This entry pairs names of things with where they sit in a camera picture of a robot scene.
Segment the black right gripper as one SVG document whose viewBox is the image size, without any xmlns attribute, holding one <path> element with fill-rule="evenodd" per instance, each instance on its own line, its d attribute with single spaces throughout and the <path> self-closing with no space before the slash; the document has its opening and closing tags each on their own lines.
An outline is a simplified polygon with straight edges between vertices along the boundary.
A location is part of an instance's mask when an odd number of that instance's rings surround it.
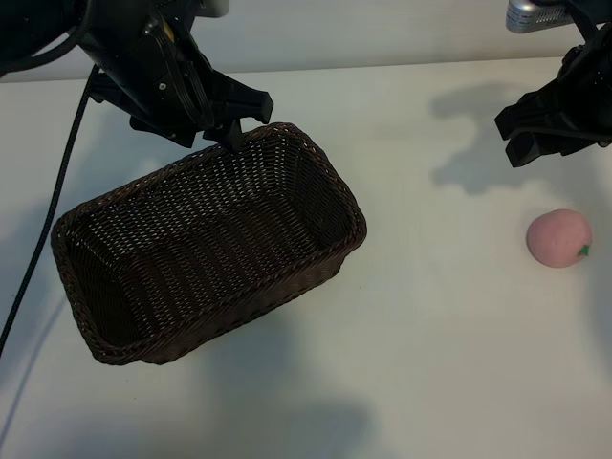
<svg viewBox="0 0 612 459">
<path fill-rule="evenodd" d="M 568 156 L 595 143 L 611 143 L 611 39 L 593 39 L 568 52 L 557 87 L 523 95 L 494 119 L 508 142 L 512 167 L 541 156 Z"/>
</svg>

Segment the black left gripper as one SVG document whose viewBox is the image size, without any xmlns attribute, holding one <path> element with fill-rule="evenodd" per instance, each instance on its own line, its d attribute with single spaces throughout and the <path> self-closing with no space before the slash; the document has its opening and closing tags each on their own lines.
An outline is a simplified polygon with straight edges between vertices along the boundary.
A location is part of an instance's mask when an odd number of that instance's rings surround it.
<svg viewBox="0 0 612 459">
<path fill-rule="evenodd" d="M 229 9 L 227 1 L 97 1 L 83 38 L 101 70 L 93 99 L 129 114 L 135 130 L 185 147 L 201 134 L 239 152 L 240 120 L 269 122 L 272 97 L 215 71 L 190 33 L 196 18 Z"/>
</svg>

